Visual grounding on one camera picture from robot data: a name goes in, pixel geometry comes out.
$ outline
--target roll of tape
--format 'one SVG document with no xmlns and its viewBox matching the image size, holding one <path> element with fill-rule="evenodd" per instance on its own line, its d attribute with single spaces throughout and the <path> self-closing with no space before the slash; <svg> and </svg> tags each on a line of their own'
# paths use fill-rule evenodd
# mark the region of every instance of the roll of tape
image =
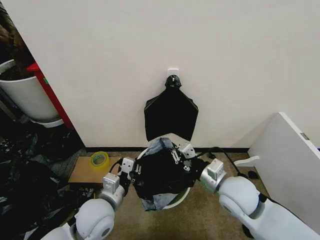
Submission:
<svg viewBox="0 0 320 240">
<path fill-rule="evenodd" d="M 93 169 L 99 170 L 109 167 L 110 159 L 106 152 L 97 151 L 91 155 L 90 165 Z"/>
</svg>

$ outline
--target beige carpet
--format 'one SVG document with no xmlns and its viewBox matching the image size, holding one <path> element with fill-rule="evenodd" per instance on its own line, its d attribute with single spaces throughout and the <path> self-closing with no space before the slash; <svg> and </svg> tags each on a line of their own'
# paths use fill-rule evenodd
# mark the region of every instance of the beige carpet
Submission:
<svg viewBox="0 0 320 240">
<path fill-rule="evenodd" d="M 111 156 L 137 157 L 136 152 L 114 152 Z M 222 153 L 217 158 L 224 162 L 229 176 L 235 176 L 232 165 Z M 231 153 L 233 160 L 248 157 Z M 206 155 L 204 160 L 211 161 Z M 241 167 L 247 173 L 247 167 Z M 252 181 L 266 194 L 260 180 Z M 172 209 L 145 212 L 135 189 L 131 186 L 120 209 L 115 213 L 115 224 L 108 240 L 247 240 L 241 223 L 219 205 L 219 196 L 210 193 L 201 182 L 196 182 L 187 198 Z"/>
</svg>

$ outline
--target white pot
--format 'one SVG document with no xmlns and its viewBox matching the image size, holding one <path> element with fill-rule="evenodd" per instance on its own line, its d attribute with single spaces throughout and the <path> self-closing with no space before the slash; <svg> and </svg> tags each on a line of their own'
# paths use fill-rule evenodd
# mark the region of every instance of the white pot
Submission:
<svg viewBox="0 0 320 240">
<path fill-rule="evenodd" d="M 49 123 L 60 119 L 55 106 L 36 76 L 14 81 L 1 80 L 1 74 L 14 65 L 16 65 L 15 60 L 0 64 L 0 88 L 32 120 Z"/>
</svg>

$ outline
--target cable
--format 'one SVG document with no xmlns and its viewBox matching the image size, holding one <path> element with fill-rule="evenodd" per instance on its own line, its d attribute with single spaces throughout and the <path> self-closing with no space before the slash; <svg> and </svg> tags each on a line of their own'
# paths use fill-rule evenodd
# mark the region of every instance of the cable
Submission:
<svg viewBox="0 0 320 240">
<path fill-rule="evenodd" d="M 122 160 L 123 160 L 123 159 L 120 158 L 118 161 L 116 161 L 116 162 L 111 166 L 111 168 L 110 168 L 110 170 L 109 170 L 109 173 L 111 173 L 111 171 L 114 169 L 114 167 L 115 167 L 117 164 L 120 164 Z"/>
<path fill-rule="evenodd" d="M 218 146 L 214 146 L 214 147 L 211 147 L 208 151 L 204 151 L 204 152 L 201 152 L 200 154 L 198 154 L 197 156 L 195 156 L 195 158 L 198 158 L 206 153 L 209 153 L 209 152 L 212 152 L 214 149 L 218 149 L 220 150 L 221 152 L 223 152 L 225 154 L 225 156 L 229 159 L 229 162 L 232 164 L 232 166 L 234 167 L 234 169 L 236 170 L 238 176 L 243 176 L 244 174 L 241 173 L 239 171 L 239 169 L 237 168 L 237 166 L 234 164 L 234 162 L 232 161 L 232 159 L 229 157 L 229 155 L 225 152 L 225 150 L 223 150 L 221 147 L 218 147 Z"/>
</svg>

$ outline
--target black baseboard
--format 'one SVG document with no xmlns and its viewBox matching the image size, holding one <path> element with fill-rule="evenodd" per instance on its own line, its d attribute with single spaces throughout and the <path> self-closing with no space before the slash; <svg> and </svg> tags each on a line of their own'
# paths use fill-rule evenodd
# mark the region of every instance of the black baseboard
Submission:
<svg viewBox="0 0 320 240">
<path fill-rule="evenodd" d="M 143 146 L 124 146 L 124 147 L 86 147 L 85 150 L 87 153 L 95 153 L 99 151 L 103 152 L 142 152 L 146 147 Z M 223 147 L 222 148 L 226 153 L 247 153 L 249 148 L 244 147 Z M 195 147 L 196 152 L 207 152 L 210 150 L 210 147 Z M 212 153 L 220 153 L 219 150 L 211 151 Z"/>
</svg>

